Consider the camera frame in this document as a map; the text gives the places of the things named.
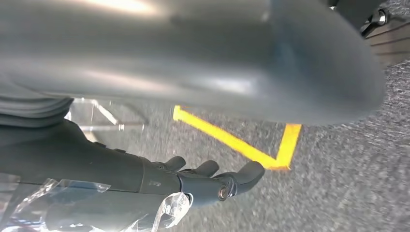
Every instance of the gray carpet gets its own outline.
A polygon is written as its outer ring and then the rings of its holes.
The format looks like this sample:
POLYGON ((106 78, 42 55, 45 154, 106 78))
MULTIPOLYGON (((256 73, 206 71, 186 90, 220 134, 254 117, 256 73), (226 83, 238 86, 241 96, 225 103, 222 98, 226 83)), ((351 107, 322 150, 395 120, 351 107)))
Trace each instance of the gray carpet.
MULTIPOLYGON (((394 13, 409 1, 391 0, 394 13)), ((357 123, 303 127, 289 172, 267 172, 251 192, 191 210, 170 231, 408 232, 410 231, 410 61, 386 70, 381 110, 357 123)), ((111 148, 154 161, 183 156, 191 167, 216 160, 222 171, 247 159, 196 129, 172 120, 173 105, 130 102, 149 118, 143 132, 97 134, 111 148)), ((115 106, 127 120, 139 116, 115 106)), ((191 112, 275 154, 284 125, 201 109, 191 112)))

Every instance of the clear plastic bag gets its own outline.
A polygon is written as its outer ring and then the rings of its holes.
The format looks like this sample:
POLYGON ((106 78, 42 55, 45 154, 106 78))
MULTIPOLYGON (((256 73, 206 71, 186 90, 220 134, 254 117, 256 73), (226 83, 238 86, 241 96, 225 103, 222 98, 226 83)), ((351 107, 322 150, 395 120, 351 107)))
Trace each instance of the clear plastic bag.
POLYGON ((180 192, 163 196, 84 181, 48 179, 36 185, 12 175, 0 178, 7 193, 0 192, 0 203, 9 211, 1 232, 156 232, 176 225, 190 208, 180 192))

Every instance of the robotic hand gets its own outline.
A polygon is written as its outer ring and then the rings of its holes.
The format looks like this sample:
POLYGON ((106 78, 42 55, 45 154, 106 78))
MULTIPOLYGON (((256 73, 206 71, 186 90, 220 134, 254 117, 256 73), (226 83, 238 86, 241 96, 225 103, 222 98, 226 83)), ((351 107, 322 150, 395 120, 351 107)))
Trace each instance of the robotic hand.
POLYGON ((0 130, 9 138, 0 145, 0 188, 7 187, 0 196, 7 206, 0 210, 3 232, 156 231, 176 225, 190 207, 247 192, 264 174, 261 164, 249 162, 237 173, 212 177, 219 166, 211 160, 179 171, 182 157, 150 162, 108 149, 68 121, 12 130, 0 130))

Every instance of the gray metal tube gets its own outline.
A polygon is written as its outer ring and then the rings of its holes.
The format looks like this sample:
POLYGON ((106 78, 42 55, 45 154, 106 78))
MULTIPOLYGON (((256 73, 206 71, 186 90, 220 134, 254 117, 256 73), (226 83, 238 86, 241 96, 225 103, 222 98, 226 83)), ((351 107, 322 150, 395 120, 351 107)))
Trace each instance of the gray metal tube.
POLYGON ((150 98, 294 123, 377 109, 358 33, 307 0, 2 0, 0 96, 150 98))

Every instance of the yellow tape line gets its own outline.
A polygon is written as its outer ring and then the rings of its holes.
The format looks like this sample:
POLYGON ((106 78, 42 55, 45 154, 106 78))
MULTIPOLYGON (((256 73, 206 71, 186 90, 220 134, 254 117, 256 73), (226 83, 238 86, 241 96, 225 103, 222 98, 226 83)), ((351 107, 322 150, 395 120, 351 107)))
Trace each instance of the yellow tape line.
POLYGON ((264 152, 252 147, 244 141, 236 138, 230 133, 184 111, 181 110, 181 106, 176 105, 174 108, 174 120, 181 120, 196 129, 203 131, 204 133, 216 138, 223 142, 230 148, 238 151, 250 160, 259 162, 264 168, 269 170, 289 170, 289 166, 292 161, 293 151, 297 143, 300 124, 287 124, 285 132, 282 137, 282 142, 279 146, 279 152, 277 158, 274 159, 264 152))

